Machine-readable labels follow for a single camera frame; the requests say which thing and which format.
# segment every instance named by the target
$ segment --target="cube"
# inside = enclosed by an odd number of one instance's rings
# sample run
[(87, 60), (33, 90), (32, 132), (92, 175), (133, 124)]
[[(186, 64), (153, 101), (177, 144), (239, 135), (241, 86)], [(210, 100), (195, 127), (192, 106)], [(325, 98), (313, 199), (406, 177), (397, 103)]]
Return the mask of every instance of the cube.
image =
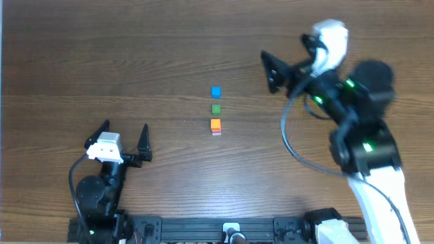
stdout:
[(222, 122), (220, 119), (211, 119), (211, 130), (212, 131), (222, 130)]
[(222, 113), (222, 107), (219, 104), (213, 104), (211, 109), (211, 114), (214, 116), (220, 116)]
[(211, 87), (211, 97), (212, 98), (221, 98), (222, 97), (222, 88), (221, 87)]

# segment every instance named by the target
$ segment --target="black cable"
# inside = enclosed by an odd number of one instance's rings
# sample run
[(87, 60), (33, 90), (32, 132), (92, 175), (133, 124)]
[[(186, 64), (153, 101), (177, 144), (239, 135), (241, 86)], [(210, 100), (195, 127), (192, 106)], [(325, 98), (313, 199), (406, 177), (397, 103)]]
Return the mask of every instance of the black cable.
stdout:
[(73, 196), (73, 202), (74, 202), (75, 208), (77, 208), (77, 213), (79, 215), (79, 221), (81, 222), (81, 225), (83, 226), (84, 233), (86, 235), (87, 240), (89, 241), (89, 244), (92, 244), (92, 240), (90, 239), (89, 228), (87, 227), (87, 224), (84, 220), (83, 214), (81, 214), (79, 202), (77, 199), (77, 195), (75, 194), (74, 183), (73, 183), (74, 170), (86, 157), (87, 157), (87, 154), (85, 153), (83, 156), (81, 156), (81, 158), (79, 158), (79, 160), (77, 160), (77, 162), (75, 162), (73, 164), (73, 166), (69, 170), (69, 188), (71, 189), (71, 195)]
[(337, 171), (333, 171), (331, 169), (328, 169), (327, 167), (324, 167), (322, 165), (319, 165), (313, 161), (310, 160), (306, 160), (305, 158), (303, 158), (301, 155), (299, 155), (291, 146), (291, 144), (288, 142), (288, 137), (286, 136), (286, 121), (288, 119), (288, 115), (291, 111), (291, 108), (293, 107), (293, 105), (295, 104), (295, 101), (297, 100), (297, 97), (299, 94), (301, 94), (304, 90), (304, 88), (317, 76), (318, 74), (314, 74), (313, 76), (308, 76), (306, 77), (306, 79), (304, 79), (303, 81), (301, 81), (293, 90), (293, 92), (290, 94), (289, 98), (288, 98), (288, 103), (285, 105), (285, 108), (283, 109), (282, 112), (282, 120), (281, 120), (281, 130), (282, 130), (282, 139), (283, 139), (283, 143), (285, 144), (287, 150), (291, 153), (291, 155), (300, 163), (302, 163), (305, 167), (309, 167), (315, 171), (319, 171), (321, 173), (325, 173), (325, 174), (330, 174), (339, 178), (344, 178), (344, 179), (352, 179), (354, 181), (357, 182), (361, 182), (363, 184), (366, 184), (368, 186), (370, 186), (371, 188), (373, 188), (376, 192), (378, 192), (380, 195), (382, 195), (387, 202), (390, 204), (391, 208), (393, 209), (393, 211), (395, 212), (398, 220), (399, 220), (399, 224), (401, 225), (401, 231), (403, 233), (404, 239), (406, 240), (407, 244), (410, 244), (410, 236), (408, 234), (406, 225), (404, 223), (404, 220), (398, 210), (398, 208), (395, 206), (395, 204), (392, 202), (392, 200), (390, 200), (390, 198), (388, 196), (386, 196), (380, 189), (376, 188), (374, 185), (366, 182), (365, 180), (362, 180), (360, 178), (357, 178), (355, 176), (352, 176), (351, 174), (343, 174)]
[(322, 120), (330, 120), (330, 119), (332, 119), (330, 117), (324, 117), (324, 116), (318, 115), (315, 112), (313, 112), (312, 109), (311, 109), (311, 107), (307, 104), (307, 98), (308, 97), (309, 97), (309, 95), (305, 94), (304, 98), (303, 98), (303, 106), (304, 106), (304, 109), (306, 110), (306, 112), (308, 112), (310, 115), (312, 115), (313, 117), (315, 117), (317, 119), (322, 119)]

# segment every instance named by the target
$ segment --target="green led indicator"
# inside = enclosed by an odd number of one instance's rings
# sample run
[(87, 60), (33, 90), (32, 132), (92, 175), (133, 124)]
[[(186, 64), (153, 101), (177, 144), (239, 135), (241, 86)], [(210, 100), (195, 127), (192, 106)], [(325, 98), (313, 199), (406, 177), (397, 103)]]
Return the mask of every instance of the green led indicator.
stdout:
[(355, 86), (354, 81), (352, 81), (350, 78), (347, 79), (347, 84), (348, 84), (350, 87), (354, 87), (354, 86)]
[(363, 143), (363, 147), (365, 148), (365, 151), (367, 153), (372, 152), (374, 149), (372, 148), (372, 146), (369, 143), (364, 142)]
[(313, 99), (315, 99), (315, 101), (317, 101), (317, 103), (323, 104), (323, 100), (320, 97), (313, 97)]

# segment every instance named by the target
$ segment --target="orange block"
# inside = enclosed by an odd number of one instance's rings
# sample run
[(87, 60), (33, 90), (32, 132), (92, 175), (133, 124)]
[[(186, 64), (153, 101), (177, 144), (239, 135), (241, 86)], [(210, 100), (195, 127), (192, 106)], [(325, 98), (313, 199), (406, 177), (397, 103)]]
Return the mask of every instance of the orange block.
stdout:
[(220, 119), (211, 119), (211, 130), (212, 131), (221, 131), (222, 130), (222, 121)]

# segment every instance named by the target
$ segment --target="wooden table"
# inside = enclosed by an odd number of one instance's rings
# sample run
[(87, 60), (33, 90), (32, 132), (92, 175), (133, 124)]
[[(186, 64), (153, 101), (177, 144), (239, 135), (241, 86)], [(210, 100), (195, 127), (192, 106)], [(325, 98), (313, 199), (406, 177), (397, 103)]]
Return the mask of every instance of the wooden table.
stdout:
[[(1, 231), (4, 241), (65, 241), (76, 216), (68, 171), (105, 120), (135, 150), (149, 124), (154, 160), (131, 169), (121, 206), (163, 217), (294, 216), (322, 207), (361, 216), (341, 179), (295, 162), (281, 141), (283, 93), (268, 92), (265, 49), (294, 63), (299, 35), (326, 18), (346, 23), (341, 71), (388, 62), (397, 99), (387, 113), (404, 162), (421, 240), (434, 239), (434, 2), (260, 0), (5, 0)], [(210, 98), (221, 86), (222, 99)], [(210, 109), (222, 105), (220, 137)], [(335, 125), (300, 105), (292, 140), (337, 169)], [(75, 174), (97, 174), (85, 161)]]

